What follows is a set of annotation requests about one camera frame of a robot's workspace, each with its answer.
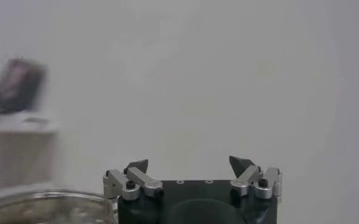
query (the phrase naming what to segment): metal bowl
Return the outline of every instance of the metal bowl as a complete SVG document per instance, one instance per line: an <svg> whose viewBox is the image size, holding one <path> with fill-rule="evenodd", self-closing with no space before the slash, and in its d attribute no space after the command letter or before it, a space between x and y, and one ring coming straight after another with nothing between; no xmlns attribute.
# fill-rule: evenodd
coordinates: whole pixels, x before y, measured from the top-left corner
<svg viewBox="0 0 359 224"><path fill-rule="evenodd" d="M0 224L112 224L111 203L100 195L41 191L0 198Z"/></svg>

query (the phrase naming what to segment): bolt head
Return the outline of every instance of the bolt head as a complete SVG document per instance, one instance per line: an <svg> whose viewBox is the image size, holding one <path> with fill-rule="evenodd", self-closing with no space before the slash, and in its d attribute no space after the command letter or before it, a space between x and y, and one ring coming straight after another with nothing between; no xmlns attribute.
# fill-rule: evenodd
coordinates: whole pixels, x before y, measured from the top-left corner
<svg viewBox="0 0 359 224"><path fill-rule="evenodd" d="M131 190L136 188L136 183L132 180L126 182L126 189Z"/></svg>
<svg viewBox="0 0 359 224"><path fill-rule="evenodd" d="M266 188L269 186L269 181L267 179L262 178L258 181L258 185L260 187Z"/></svg>

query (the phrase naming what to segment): white backdrop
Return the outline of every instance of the white backdrop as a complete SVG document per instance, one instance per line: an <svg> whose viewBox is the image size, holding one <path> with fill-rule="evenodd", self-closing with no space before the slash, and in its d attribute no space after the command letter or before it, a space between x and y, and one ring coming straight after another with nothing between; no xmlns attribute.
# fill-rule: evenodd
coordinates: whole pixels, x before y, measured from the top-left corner
<svg viewBox="0 0 359 224"><path fill-rule="evenodd" d="M22 55L51 69L56 184L235 155L282 169L282 223L359 222L359 1L0 0L0 65Z"/></svg>

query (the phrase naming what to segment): blurry object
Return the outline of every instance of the blurry object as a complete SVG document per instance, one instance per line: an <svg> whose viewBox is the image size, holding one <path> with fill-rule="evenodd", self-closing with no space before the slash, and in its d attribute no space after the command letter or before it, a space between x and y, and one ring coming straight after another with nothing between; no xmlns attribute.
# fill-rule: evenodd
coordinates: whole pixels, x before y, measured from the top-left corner
<svg viewBox="0 0 359 224"><path fill-rule="evenodd" d="M45 75L33 60L10 59L0 75L0 114L32 110Z"/></svg>
<svg viewBox="0 0 359 224"><path fill-rule="evenodd" d="M54 134L58 129L56 119L44 113L21 111L0 114L0 133Z"/></svg>
<svg viewBox="0 0 359 224"><path fill-rule="evenodd" d="M114 223L110 202L75 191L43 191L0 198L0 224Z"/></svg>

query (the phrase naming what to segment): metal linkage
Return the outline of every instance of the metal linkage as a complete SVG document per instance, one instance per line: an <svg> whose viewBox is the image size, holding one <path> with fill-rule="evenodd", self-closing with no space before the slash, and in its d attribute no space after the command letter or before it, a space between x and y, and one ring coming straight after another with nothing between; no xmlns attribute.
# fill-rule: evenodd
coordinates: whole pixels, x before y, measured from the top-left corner
<svg viewBox="0 0 359 224"><path fill-rule="evenodd" d="M140 197L140 185L129 180L118 170L108 170L103 180L105 198L122 196L124 200L133 201Z"/></svg>
<svg viewBox="0 0 359 224"><path fill-rule="evenodd" d="M246 196L252 182L261 177L261 171L257 166L249 166L237 179L230 182L233 190L237 191L239 197Z"/></svg>
<svg viewBox="0 0 359 224"><path fill-rule="evenodd" d="M148 197L161 198L164 195L163 182L151 178L136 167L128 168L127 177L139 184Z"/></svg>
<svg viewBox="0 0 359 224"><path fill-rule="evenodd" d="M269 199L273 194L279 198L282 195L282 174L278 168L268 168L263 178L254 183L255 196Z"/></svg>

